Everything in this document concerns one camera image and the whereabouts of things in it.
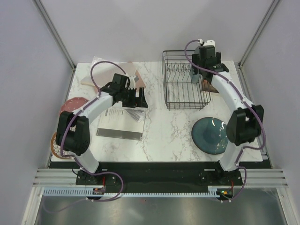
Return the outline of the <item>pink polka dot plate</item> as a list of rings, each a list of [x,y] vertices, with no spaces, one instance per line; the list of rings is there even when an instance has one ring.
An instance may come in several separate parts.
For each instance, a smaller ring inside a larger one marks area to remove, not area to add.
[[[72,112],[72,111],[82,107],[87,102],[88,102],[88,100],[84,97],[71,98],[71,99],[67,100],[61,106],[59,114],[61,114],[63,111]]]

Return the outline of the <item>dark blue glazed plate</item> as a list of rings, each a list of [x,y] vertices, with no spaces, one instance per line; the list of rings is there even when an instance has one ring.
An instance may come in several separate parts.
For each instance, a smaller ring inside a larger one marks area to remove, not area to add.
[[[226,124],[214,117],[199,119],[192,127],[191,136],[196,147],[210,155],[223,154],[228,145]]]

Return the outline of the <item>orange flower pattern plate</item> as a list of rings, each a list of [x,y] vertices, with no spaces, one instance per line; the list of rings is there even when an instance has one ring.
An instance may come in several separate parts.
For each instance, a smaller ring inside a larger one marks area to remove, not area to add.
[[[61,156],[60,146],[58,146],[55,141],[56,141],[56,133],[53,134],[51,141],[50,141],[50,150],[51,150],[52,154],[59,159],[63,159],[63,160],[71,159],[72,157],[70,155],[68,155],[65,151],[63,151],[63,154],[65,155],[65,157]]]

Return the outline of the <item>grey-green ceramic plate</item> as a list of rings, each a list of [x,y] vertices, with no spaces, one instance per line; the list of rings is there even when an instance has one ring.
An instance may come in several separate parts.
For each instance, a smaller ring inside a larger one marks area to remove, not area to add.
[[[200,47],[198,46],[194,53],[192,54],[192,63],[199,66],[200,63]],[[195,66],[191,67],[191,82],[192,83],[197,83],[199,82],[199,78],[200,78],[200,73],[199,73],[199,69]]]

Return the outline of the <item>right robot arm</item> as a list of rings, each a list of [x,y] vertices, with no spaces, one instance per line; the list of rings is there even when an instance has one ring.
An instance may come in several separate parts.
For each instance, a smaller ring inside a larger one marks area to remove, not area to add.
[[[260,135],[265,135],[263,128],[264,108],[254,105],[235,86],[227,66],[221,62],[221,53],[216,52],[215,42],[199,40],[199,46],[192,55],[185,54],[189,62],[192,83],[200,78],[212,85],[223,98],[231,117],[226,124],[228,144],[221,157],[220,170],[215,172],[215,180],[226,184],[232,178],[230,171],[239,167],[245,149],[261,150],[263,146],[253,147],[251,143]]]

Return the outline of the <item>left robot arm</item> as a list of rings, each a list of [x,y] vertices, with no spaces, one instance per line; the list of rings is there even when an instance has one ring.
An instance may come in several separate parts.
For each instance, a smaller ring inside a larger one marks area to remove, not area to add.
[[[69,152],[76,163],[87,172],[87,180],[99,184],[103,173],[98,170],[99,162],[90,150],[90,124],[104,111],[121,103],[127,108],[148,108],[144,87],[136,88],[132,77],[115,73],[111,82],[98,87],[98,94],[92,100],[73,112],[63,111],[59,117],[56,131],[56,144],[63,151]]]

